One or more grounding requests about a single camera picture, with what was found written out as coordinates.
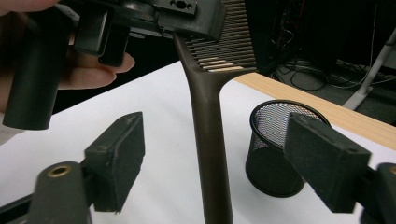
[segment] black mesh cup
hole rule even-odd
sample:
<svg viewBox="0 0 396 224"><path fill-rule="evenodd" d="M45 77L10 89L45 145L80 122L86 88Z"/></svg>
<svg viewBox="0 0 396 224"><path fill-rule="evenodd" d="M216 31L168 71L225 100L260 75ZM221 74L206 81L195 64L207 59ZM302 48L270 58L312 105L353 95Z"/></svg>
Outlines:
<svg viewBox="0 0 396 224"><path fill-rule="evenodd" d="M330 126L317 110L298 102L273 100L254 108L250 115L253 132L246 162L247 178L258 190L279 198L293 196L304 186L304 180L283 153L290 113L317 118Z"/></svg>

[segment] floor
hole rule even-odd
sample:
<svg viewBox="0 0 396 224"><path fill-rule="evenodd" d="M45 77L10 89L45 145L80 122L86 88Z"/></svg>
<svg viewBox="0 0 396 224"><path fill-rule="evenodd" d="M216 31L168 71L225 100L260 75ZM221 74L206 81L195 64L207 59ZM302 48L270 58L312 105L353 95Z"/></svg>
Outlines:
<svg viewBox="0 0 396 224"><path fill-rule="evenodd" d="M359 89L369 69L338 61L333 72L325 75L304 55L293 55L287 62L280 64L270 77L337 105L343 105ZM355 111L395 126L396 74L378 73L372 87L372 92Z"/></svg>

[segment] black handle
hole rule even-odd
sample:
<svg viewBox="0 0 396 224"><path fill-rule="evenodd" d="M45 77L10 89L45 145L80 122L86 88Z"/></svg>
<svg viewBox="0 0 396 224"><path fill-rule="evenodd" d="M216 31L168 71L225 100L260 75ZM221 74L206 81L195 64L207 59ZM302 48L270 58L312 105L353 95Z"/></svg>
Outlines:
<svg viewBox="0 0 396 224"><path fill-rule="evenodd" d="M48 129L71 30L71 21L55 7L29 14L4 125Z"/></svg>

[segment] table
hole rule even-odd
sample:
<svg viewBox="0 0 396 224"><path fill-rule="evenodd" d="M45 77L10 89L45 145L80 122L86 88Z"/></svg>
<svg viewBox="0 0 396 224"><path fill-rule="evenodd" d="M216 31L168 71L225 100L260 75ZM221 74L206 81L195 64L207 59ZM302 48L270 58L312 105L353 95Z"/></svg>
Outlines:
<svg viewBox="0 0 396 224"><path fill-rule="evenodd" d="M245 174L248 117L256 105L275 97L240 83L240 78L221 92L234 223L359 223L361 207L354 214L332 214L308 185L291 198L278 199L250 184ZM114 120L142 111L146 156L141 173L122 212L92 211L93 223L204 223L188 92L181 64L173 63L66 109L52 117L46 131L15 136L0 146L0 204L33 192L38 173L53 163L82 161L83 150ZM329 116L335 130L373 152L370 166L396 163L395 150L340 127L337 116L331 118L324 106L316 109Z"/></svg>

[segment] black comb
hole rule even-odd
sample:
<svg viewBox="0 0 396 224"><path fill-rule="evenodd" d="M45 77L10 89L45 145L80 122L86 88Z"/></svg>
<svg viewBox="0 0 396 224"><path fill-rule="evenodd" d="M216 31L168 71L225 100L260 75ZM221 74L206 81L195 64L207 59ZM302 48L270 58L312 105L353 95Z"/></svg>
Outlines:
<svg viewBox="0 0 396 224"><path fill-rule="evenodd" d="M219 94L231 79L257 71L243 0L224 0L227 14L219 41L174 35L190 86L206 224L231 224Z"/></svg>

